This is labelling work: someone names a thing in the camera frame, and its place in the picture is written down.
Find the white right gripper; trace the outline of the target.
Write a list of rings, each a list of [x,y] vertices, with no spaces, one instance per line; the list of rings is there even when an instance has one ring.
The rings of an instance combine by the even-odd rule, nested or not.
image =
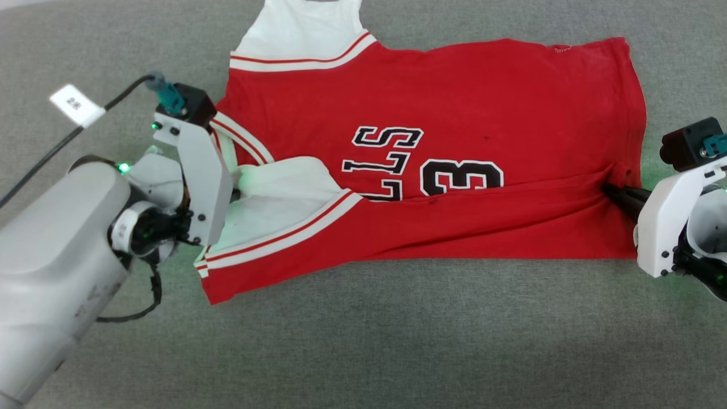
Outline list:
[[[631,186],[602,185],[602,191],[635,223],[651,191]],[[691,276],[712,295],[726,301],[726,191],[705,188],[679,238],[676,272]]]

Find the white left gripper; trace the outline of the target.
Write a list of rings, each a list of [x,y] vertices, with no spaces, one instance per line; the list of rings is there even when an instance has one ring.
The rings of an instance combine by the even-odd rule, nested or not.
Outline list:
[[[122,176],[131,195],[111,226],[112,249],[160,264],[174,253],[178,241],[189,238],[191,216],[182,167],[148,153]]]

